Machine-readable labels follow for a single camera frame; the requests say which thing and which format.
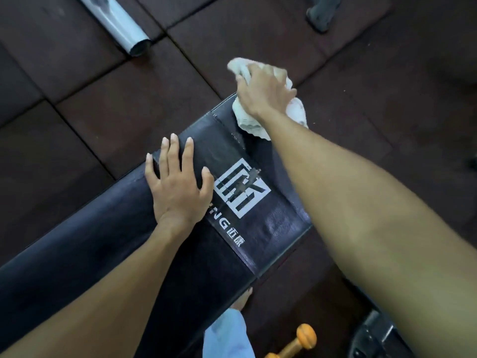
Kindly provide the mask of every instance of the left hand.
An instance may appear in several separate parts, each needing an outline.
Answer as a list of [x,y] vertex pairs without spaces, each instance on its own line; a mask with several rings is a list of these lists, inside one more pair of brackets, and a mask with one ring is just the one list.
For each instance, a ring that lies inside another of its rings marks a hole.
[[192,230],[206,214],[214,191],[214,177],[202,168],[202,188],[194,175],[194,141],[188,138],[179,162],[179,138],[172,134],[170,143],[163,138],[159,156],[158,179],[153,169],[152,155],[146,156],[145,176],[154,199],[154,215],[158,224],[172,224],[174,229]]

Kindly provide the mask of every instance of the hand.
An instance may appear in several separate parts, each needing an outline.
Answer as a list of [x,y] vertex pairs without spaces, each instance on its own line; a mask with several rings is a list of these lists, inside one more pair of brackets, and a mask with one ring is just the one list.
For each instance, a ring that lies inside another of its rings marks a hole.
[[237,95],[243,109],[259,123],[270,112],[285,114],[288,104],[297,94],[296,89],[288,90],[285,87],[287,71],[280,69],[276,78],[270,65],[261,69],[256,64],[249,64],[248,69],[252,76],[248,85],[242,76],[236,77]]
[[202,168],[202,188],[197,188],[194,175],[194,141],[188,138],[179,163],[179,138],[171,134],[171,141],[163,138],[159,156],[158,179],[153,169],[152,155],[146,156],[145,176],[154,199],[154,215],[158,224],[172,223],[173,228],[192,230],[205,215],[212,200],[214,177],[207,167]]

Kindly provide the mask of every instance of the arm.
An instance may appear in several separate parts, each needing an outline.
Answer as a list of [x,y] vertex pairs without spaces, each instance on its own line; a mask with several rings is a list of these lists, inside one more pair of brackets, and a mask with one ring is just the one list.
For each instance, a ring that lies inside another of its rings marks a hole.
[[423,357],[477,355],[477,253],[413,192],[284,111],[286,74],[251,66],[244,109],[266,129],[337,265]]
[[132,357],[169,266],[212,199],[214,179],[204,168],[197,188],[188,139],[179,166],[179,142],[164,138],[161,180],[147,155],[146,179],[158,222],[151,237],[97,284],[29,332],[4,357]]

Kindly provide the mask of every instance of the cloth rag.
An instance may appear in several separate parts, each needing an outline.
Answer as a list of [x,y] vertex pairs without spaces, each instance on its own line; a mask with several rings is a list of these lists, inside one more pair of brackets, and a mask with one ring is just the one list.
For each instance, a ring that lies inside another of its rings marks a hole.
[[[252,78],[252,76],[250,75],[250,71],[248,70],[248,65],[251,63],[255,63],[260,68],[263,68],[265,66],[264,63],[261,63],[258,61],[253,61],[253,60],[244,59],[244,58],[235,58],[229,61],[229,64],[227,64],[227,69],[232,71],[235,75],[241,75],[248,84],[250,83],[250,79]],[[275,76],[278,75],[278,70],[279,69],[277,67],[273,67],[273,73],[275,74]],[[287,77],[285,87],[290,90],[292,86],[293,86],[293,83]],[[270,136],[265,131],[265,129],[260,125],[260,123],[257,122],[253,117],[251,117],[249,114],[245,112],[238,97],[235,99],[235,101],[232,104],[232,110],[234,111],[235,117],[237,119],[237,124],[241,129],[243,129],[245,132],[250,133],[256,137],[260,137],[268,141],[270,140]],[[300,123],[302,126],[305,126],[308,128],[308,125],[306,123],[305,108],[303,107],[303,103],[301,102],[300,99],[293,98],[290,101],[290,103],[287,106],[286,114],[297,123]]]

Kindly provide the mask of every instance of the white logo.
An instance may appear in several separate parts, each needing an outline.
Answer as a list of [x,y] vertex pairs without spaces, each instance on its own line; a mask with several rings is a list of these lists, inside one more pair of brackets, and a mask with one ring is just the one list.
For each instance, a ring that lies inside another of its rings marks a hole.
[[241,158],[215,181],[215,192],[239,219],[270,192],[258,174]]

